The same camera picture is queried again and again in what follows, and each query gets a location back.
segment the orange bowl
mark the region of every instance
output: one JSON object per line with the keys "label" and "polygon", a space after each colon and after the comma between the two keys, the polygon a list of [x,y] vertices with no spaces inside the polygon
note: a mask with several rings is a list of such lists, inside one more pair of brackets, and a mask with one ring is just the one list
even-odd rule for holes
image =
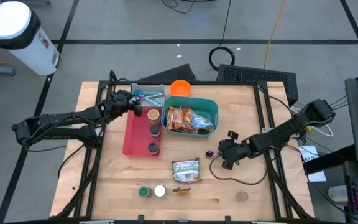
{"label": "orange bowl", "polygon": [[173,96],[188,96],[191,92],[191,85],[186,80],[176,80],[171,84]]}

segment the wooden table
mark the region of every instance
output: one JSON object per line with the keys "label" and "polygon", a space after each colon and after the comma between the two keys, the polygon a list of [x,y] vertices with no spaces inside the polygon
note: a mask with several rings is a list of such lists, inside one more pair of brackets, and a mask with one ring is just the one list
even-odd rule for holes
{"label": "wooden table", "polygon": [[[94,105],[97,88],[98,82],[82,83],[77,111]],[[287,102],[281,82],[270,82],[268,88],[270,95]],[[218,150],[218,143],[227,138],[228,130],[239,133],[239,140],[260,132],[252,86],[194,85],[191,96],[216,101],[219,105],[217,130],[207,139],[177,136],[163,131],[158,159],[133,159],[122,154],[126,114],[107,126],[92,219],[136,220],[140,214],[145,215],[146,220],[224,220],[225,215],[230,215],[232,220],[275,219],[268,178],[254,186],[215,179],[208,169],[210,160],[204,156],[208,150]],[[271,100],[271,104],[276,125],[290,119],[288,110],[282,104],[275,100]],[[298,147],[295,140],[291,140],[289,144]],[[79,141],[69,141],[65,156],[80,145]],[[78,188],[84,156],[85,150],[82,150],[62,169],[51,215],[60,212]],[[195,184],[175,182],[172,178],[171,161],[195,157],[201,158],[202,180]],[[282,159],[290,192],[306,212],[314,216],[299,152],[286,147],[282,150]],[[263,156],[243,159],[232,171],[222,169],[221,162],[220,159],[213,164],[214,173],[218,177],[234,177],[244,182],[258,181],[266,169]],[[155,187],[159,184],[167,188],[168,195],[165,198],[138,196],[139,186]],[[172,192],[177,187],[191,187],[191,190],[188,195],[179,196]],[[249,194],[248,201],[237,201],[236,194],[240,191]],[[284,217],[285,209],[278,187],[277,191]],[[87,201],[88,193],[85,193],[81,214],[85,214]]]}

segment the teal bin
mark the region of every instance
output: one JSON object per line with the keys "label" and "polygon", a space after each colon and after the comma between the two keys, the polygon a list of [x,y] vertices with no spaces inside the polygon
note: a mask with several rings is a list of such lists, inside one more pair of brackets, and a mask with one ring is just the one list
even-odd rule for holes
{"label": "teal bin", "polygon": [[179,131],[171,131],[166,127],[165,114],[169,107],[174,108],[191,108],[196,114],[210,120],[214,125],[214,131],[218,128],[218,105],[215,101],[204,98],[194,98],[194,97],[183,97],[183,96],[170,96],[168,97],[163,105],[162,114],[161,114],[161,123],[162,126],[172,134],[180,134],[183,136],[193,136],[198,138],[206,138],[210,136],[213,132],[209,133],[207,131],[200,131],[199,134],[190,134],[182,133]]}

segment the paper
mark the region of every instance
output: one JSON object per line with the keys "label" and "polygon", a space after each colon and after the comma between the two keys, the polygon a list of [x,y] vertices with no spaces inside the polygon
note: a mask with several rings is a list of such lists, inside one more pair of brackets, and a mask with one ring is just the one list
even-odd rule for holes
{"label": "paper", "polygon": [[[318,156],[317,156],[318,153],[317,153],[315,146],[300,146],[299,150],[301,151],[305,162],[308,162],[312,159],[318,158]],[[326,182],[327,181],[324,171],[310,174],[310,175],[308,175],[308,177],[309,177],[310,182]]]}

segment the white jar lid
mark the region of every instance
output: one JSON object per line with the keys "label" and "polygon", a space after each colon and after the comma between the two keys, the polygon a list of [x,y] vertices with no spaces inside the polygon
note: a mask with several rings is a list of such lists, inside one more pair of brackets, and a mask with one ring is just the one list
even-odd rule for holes
{"label": "white jar lid", "polygon": [[165,195],[165,187],[162,185],[158,185],[154,188],[154,194],[157,197],[162,197]]}
{"label": "white jar lid", "polygon": [[0,40],[15,38],[29,25],[31,9],[22,2],[0,4]]}

